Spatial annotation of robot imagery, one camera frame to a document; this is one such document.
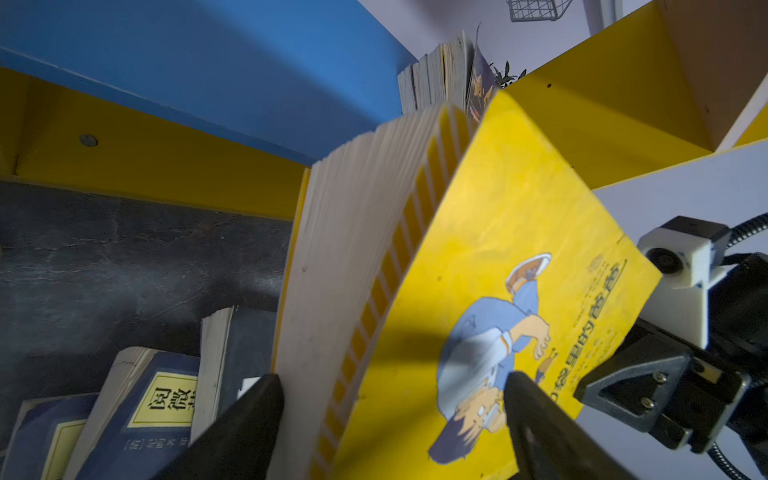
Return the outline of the purple portrait cover book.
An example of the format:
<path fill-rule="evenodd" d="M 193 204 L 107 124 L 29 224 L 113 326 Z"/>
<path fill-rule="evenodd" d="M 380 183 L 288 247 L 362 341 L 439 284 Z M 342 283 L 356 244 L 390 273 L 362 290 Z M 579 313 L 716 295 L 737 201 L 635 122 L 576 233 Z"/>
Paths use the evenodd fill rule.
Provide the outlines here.
<path fill-rule="evenodd" d="M 404 116 L 410 115 L 417 109 L 411 65 L 397 75 L 397 83 L 402 113 Z"/>

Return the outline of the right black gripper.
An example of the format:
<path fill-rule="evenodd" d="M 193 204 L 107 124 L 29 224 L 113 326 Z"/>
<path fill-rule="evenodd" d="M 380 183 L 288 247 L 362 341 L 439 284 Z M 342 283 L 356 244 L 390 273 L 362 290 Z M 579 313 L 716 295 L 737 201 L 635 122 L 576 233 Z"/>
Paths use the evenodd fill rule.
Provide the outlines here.
<path fill-rule="evenodd" d="M 724 427 L 767 451 L 767 257 L 728 256 L 708 294 L 701 349 L 639 320 L 635 339 L 582 378 L 575 397 L 670 449 L 717 454 Z"/>

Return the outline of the black book yellow title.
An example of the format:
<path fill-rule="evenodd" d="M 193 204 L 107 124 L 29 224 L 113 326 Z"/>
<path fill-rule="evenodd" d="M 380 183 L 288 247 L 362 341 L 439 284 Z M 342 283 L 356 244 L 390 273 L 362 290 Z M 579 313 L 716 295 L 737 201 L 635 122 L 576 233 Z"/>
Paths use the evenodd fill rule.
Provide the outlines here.
<path fill-rule="evenodd" d="M 412 65 L 415 109 L 425 109 L 430 105 L 430 85 L 428 77 L 428 57 L 424 55 L 418 63 Z"/>

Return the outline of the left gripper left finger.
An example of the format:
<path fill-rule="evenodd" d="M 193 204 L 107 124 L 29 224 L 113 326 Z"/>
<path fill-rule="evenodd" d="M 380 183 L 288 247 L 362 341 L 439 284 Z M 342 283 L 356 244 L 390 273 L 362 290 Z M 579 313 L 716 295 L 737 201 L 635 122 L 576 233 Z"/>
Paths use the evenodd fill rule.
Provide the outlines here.
<path fill-rule="evenodd" d="M 264 479 L 284 407 L 279 376 L 268 374 L 231 405 L 156 479 Z"/>

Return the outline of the yellow cartoon boy book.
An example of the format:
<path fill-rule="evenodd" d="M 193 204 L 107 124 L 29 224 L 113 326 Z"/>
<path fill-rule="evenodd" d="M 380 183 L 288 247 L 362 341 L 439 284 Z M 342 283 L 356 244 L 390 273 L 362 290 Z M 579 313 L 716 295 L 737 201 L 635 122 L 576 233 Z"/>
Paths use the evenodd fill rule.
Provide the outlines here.
<path fill-rule="evenodd" d="M 459 87 L 456 68 L 459 66 L 454 55 L 454 45 L 443 43 L 427 55 L 426 76 L 429 81 L 431 105 L 450 102 L 459 105 Z"/>

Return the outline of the yellow blue-figure cartoon book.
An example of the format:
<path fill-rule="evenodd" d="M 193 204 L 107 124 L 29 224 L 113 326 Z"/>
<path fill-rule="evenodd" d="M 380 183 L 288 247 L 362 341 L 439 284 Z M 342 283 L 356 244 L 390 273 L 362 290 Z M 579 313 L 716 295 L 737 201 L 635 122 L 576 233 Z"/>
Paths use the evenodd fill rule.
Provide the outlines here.
<path fill-rule="evenodd" d="M 660 277 L 505 92 L 356 137 L 302 179 L 268 477 L 514 474 L 508 376 L 576 416 Z"/>

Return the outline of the purple book orange calligraphy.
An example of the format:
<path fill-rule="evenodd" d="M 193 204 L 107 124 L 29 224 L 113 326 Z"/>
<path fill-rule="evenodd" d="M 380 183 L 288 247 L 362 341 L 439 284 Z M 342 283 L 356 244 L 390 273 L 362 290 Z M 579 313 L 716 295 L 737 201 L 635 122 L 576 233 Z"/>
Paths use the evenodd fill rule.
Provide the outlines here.
<path fill-rule="evenodd" d="M 497 90 L 496 77 L 480 49 L 464 31 L 459 34 L 459 43 L 456 79 L 461 104 L 479 122 Z"/>

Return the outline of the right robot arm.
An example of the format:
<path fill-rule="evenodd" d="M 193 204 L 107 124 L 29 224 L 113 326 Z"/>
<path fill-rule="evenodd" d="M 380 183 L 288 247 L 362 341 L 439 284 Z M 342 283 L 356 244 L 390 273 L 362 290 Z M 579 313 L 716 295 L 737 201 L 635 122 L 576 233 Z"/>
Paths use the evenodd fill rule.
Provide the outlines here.
<path fill-rule="evenodd" d="M 705 454 L 742 477 L 718 445 L 724 429 L 767 468 L 767 257 L 736 246 L 767 229 L 675 217 L 645 234 L 640 252 L 662 278 L 611 358 L 575 395 L 671 450 Z"/>

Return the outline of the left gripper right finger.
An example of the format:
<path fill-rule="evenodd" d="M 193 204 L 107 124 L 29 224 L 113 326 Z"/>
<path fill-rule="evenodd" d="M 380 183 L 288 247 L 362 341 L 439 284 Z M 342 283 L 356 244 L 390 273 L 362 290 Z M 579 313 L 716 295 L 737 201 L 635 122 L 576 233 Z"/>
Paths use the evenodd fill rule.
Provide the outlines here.
<path fill-rule="evenodd" d="M 523 372 L 508 376 L 506 422 L 517 479 L 632 479 Z"/>

